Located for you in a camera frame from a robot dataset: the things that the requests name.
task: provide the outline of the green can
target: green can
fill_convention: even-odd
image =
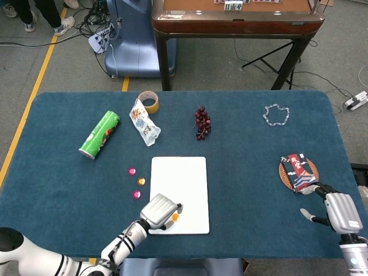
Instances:
[[[80,149],[78,149],[79,152],[91,159],[95,159],[97,153],[109,139],[119,122],[120,117],[118,114],[112,111],[107,111],[106,114],[103,115],[103,118],[92,130],[91,134],[87,137]]]

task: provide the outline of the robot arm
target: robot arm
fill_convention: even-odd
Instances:
[[[182,208],[182,204],[158,194],[142,209],[140,219],[102,250],[96,266],[40,248],[11,228],[0,228],[0,276],[11,260],[19,262],[21,276],[108,276],[147,237],[149,229],[167,229],[172,225],[166,223],[168,218],[175,211],[181,213]]]
[[[303,194],[313,192],[322,197],[327,217],[312,215],[306,209],[300,209],[300,212],[314,223],[330,226],[341,236],[340,249],[351,276],[368,275],[367,239],[358,236],[363,226],[352,198],[320,182],[302,191]]]

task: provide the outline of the red grapes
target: red grapes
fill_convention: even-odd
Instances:
[[[204,106],[198,108],[194,116],[195,123],[198,126],[197,140],[205,140],[206,136],[211,132],[211,118],[208,116],[208,112],[205,111]]]

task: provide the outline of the pink button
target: pink button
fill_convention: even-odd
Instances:
[[[140,191],[134,191],[134,192],[133,192],[133,198],[135,198],[136,200],[137,200],[138,198],[140,198]]]
[[[136,169],[135,169],[135,168],[130,168],[130,169],[128,170],[128,174],[130,174],[130,175],[135,175],[135,174],[136,174]]]

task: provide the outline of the floor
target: floor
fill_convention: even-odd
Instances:
[[[62,10],[62,1],[57,7]],[[67,10],[73,15],[74,10]],[[316,47],[309,46],[296,71],[310,71],[329,79],[353,95],[367,90],[358,80],[359,69],[368,64],[368,5],[349,0],[335,0],[334,7],[327,7],[325,23],[314,38]],[[82,20],[83,13],[76,16]],[[40,17],[37,29],[25,33],[19,18],[7,18],[0,12],[0,42],[12,41],[27,45],[46,44],[53,31]],[[178,69],[172,78],[173,90],[267,90],[275,74],[263,73],[255,66],[244,64],[239,57],[251,60],[286,41],[233,39],[181,39],[179,41]],[[3,164],[12,143],[28,99],[34,89],[48,47],[0,48],[0,164]],[[281,64],[286,50],[266,60]],[[361,73],[368,84],[368,70]],[[121,91],[124,78],[112,79],[99,68],[87,39],[77,37],[55,46],[38,94],[46,91]],[[311,89],[328,92],[334,89],[326,80],[307,73],[294,76],[295,89]],[[128,91],[160,90],[159,79],[129,80]],[[351,163],[368,164],[368,105],[356,111],[341,110],[347,98],[338,91],[328,92],[334,106],[336,120]],[[251,260],[249,275],[348,275],[342,260]],[[17,275],[11,269],[8,275]]]

